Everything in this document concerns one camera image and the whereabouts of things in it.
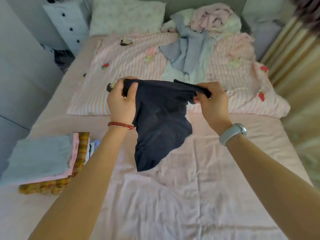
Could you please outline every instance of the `watch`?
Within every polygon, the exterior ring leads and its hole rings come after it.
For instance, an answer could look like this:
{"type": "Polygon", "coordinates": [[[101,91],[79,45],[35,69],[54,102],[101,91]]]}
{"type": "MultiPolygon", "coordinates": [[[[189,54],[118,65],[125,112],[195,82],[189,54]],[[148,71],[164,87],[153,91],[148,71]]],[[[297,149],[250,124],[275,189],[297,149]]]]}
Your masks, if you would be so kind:
{"type": "Polygon", "coordinates": [[[247,129],[240,123],[235,123],[229,129],[227,129],[220,137],[219,141],[222,145],[226,146],[227,141],[237,134],[247,135],[247,129]]]}

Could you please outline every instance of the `yellow plaid fabric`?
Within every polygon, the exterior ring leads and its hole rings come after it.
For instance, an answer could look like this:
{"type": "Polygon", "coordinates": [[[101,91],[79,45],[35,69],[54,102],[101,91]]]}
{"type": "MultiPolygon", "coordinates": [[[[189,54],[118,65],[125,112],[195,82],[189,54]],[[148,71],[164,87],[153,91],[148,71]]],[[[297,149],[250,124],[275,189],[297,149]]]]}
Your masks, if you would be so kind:
{"type": "Polygon", "coordinates": [[[22,184],[19,186],[19,193],[21,194],[60,194],[66,186],[71,182],[71,180],[82,170],[85,164],[85,158],[88,148],[89,132],[79,133],[79,148],[77,159],[75,160],[72,175],[66,178],[43,181],[39,183],[32,184],[22,184]]]}

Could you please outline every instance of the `black cloth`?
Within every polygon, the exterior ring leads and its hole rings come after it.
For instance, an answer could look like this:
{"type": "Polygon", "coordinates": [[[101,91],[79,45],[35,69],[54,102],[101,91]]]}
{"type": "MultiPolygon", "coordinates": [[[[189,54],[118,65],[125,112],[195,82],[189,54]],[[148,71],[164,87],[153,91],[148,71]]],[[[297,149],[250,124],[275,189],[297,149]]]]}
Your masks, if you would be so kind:
{"type": "Polygon", "coordinates": [[[187,104],[194,104],[196,92],[211,93],[206,88],[174,80],[125,79],[123,95],[127,96],[133,82],[138,82],[136,115],[138,141],[134,158],[138,172],[149,170],[180,147],[192,134],[192,126],[186,119],[187,104]]]}

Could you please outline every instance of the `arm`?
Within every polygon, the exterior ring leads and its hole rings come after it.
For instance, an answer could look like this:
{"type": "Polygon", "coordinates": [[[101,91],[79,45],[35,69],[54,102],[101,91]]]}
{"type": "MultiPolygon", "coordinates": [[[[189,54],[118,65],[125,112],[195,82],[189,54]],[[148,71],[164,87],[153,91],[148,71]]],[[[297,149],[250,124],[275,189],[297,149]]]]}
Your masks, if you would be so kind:
{"type": "MultiPolygon", "coordinates": [[[[123,80],[108,96],[111,121],[131,124],[137,83],[122,97],[123,80]]],[[[128,129],[110,127],[83,170],[70,182],[42,217],[29,240],[89,239],[106,196],[119,147],[128,129]]]]}
{"type": "MultiPolygon", "coordinates": [[[[232,122],[228,96],[218,82],[201,83],[212,93],[195,97],[210,127],[221,136],[232,122]]],[[[226,147],[269,215],[290,240],[320,239],[320,192],[264,153],[242,134],[226,147]]]]}

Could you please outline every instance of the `red bracelet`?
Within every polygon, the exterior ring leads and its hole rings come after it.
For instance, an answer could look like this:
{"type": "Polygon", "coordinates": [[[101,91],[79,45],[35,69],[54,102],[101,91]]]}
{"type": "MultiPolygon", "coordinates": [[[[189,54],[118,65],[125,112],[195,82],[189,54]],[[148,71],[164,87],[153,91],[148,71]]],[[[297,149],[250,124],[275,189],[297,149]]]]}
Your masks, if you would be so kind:
{"type": "Polygon", "coordinates": [[[136,127],[134,127],[133,125],[129,125],[129,124],[123,124],[120,122],[109,122],[108,123],[108,127],[110,126],[116,126],[116,127],[123,127],[123,128],[127,128],[129,130],[135,130],[136,127]]]}

